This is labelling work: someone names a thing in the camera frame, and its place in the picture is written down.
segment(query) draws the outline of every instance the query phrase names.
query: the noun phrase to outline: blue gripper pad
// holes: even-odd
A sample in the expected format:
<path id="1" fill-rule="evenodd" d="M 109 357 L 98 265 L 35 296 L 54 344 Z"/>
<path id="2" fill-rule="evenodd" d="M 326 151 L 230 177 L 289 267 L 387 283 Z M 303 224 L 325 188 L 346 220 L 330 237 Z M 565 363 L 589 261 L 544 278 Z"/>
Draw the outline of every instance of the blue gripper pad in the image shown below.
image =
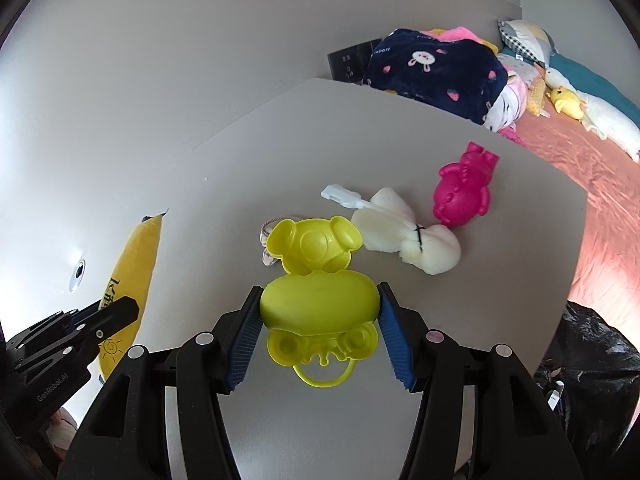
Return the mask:
<path id="1" fill-rule="evenodd" d="M 395 298 L 387 295 L 383 285 L 379 285 L 378 290 L 380 291 L 378 324 L 385 340 L 386 352 L 391 359 L 396 378 L 407 390 L 410 390 L 415 384 L 412 349 L 398 319 L 399 306 Z"/>
<path id="2" fill-rule="evenodd" d="M 225 377 L 225 386 L 233 391 L 236 386 L 244 381 L 249 361 L 254 354 L 255 345 L 262 329 L 262 318 L 260 317 L 260 294 L 254 295 L 247 308 L 246 315 L 238 329 L 236 337 L 231 343 L 228 354 L 228 371 Z"/>

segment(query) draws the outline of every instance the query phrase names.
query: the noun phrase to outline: screw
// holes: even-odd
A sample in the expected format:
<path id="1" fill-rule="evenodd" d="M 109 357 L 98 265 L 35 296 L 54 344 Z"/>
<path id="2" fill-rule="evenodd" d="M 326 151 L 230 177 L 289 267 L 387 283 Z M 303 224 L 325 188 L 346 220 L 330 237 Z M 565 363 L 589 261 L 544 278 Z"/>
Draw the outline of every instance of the screw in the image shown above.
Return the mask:
<path id="1" fill-rule="evenodd" d="M 497 347 L 495 347 L 495 353 L 497 353 L 500 357 L 509 357 L 511 354 L 513 354 L 513 351 L 507 345 L 498 345 Z"/>
<path id="2" fill-rule="evenodd" d="M 208 345 L 213 341 L 213 334 L 211 332 L 201 332 L 196 336 L 196 343 L 199 345 Z"/>
<path id="3" fill-rule="evenodd" d="M 431 343 L 442 343 L 444 341 L 444 335 L 437 330 L 429 330 L 427 332 L 427 341 Z"/>
<path id="4" fill-rule="evenodd" d="M 144 353 L 145 353 L 144 347 L 132 346 L 131 348 L 129 348 L 129 351 L 127 352 L 127 356 L 129 356 L 129 359 L 137 359 L 139 357 L 142 357 Z"/>

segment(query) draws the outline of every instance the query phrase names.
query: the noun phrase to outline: pink plastic toy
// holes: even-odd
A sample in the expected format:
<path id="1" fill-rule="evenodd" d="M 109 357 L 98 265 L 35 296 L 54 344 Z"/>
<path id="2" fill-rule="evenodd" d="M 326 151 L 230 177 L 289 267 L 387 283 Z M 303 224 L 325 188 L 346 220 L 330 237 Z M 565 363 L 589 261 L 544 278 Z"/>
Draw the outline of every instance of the pink plastic toy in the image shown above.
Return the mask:
<path id="1" fill-rule="evenodd" d="M 440 169 L 442 180 L 433 193 L 433 215 L 447 227 L 469 222 L 489 210 L 489 182 L 499 157 L 470 142 L 460 162 Z"/>

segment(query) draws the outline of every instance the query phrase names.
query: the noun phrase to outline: teal cushion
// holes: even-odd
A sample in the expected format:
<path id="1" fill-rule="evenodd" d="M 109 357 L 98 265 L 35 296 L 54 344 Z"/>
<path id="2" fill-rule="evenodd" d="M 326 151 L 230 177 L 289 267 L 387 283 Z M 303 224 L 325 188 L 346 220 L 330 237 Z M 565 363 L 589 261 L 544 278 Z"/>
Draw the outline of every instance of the teal cushion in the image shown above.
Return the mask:
<path id="1" fill-rule="evenodd" d="M 505 48 L 502 52 L 508 56 L 516 56 L 515 52 L 510 48 Z M 625 95 L 607 79 L 592 72 L 577 61 L 569 59 L 557 52 L 551 56 L 549 65 L 551 65 L 552 68 L 558 69 L 578 90 L 604 99 L 607 103 L 615 106 L 625 114 L 640 128 L 640 108 L 627 99 Z"/>

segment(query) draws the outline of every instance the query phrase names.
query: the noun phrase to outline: gray table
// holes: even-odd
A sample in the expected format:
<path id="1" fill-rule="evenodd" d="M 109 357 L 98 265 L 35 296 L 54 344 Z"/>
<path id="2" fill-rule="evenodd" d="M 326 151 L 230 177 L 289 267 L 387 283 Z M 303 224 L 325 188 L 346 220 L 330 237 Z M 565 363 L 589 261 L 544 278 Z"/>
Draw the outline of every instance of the gray table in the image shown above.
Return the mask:
<path id="1" fill-rule="evenodd" d="M 574 273 L 584 192 L 469 121 L 324 80 L 297 86 L 236 121 L 191 153 L 180 175 L 154 184 L 158 208 L 171 210 L 139 341 L 156 349 L 180 344 L 237 308 L 251 285 L 281 275 L 280 266 L 263 266 L 258 229 L 287 213 L 350 214 L 320 197 L 326 184 L 365 197 L 391 186 L 425 223 L 433 222 L 438 168 L 457 160 L 470 140 L 500 162 L 488 215 L 456 230 L 460 264 L 427 276 L 394 254 L 362 249 L 351 268 L 388 281 L 402 305 L 460 344 L 507 343 L 535 370 Z M 174 193 L 178 188 L 184 193 Z M 382 340 L 342 386 L 318 390 L 271 361 L 264 330 L 246 381 L 222 399 L 222 410 L 244 478 L 387 480 L 399 474 L 419 401 L 395 379 Z M 469 454 L 472 410 L 468 404 L 460 462 Z"/>

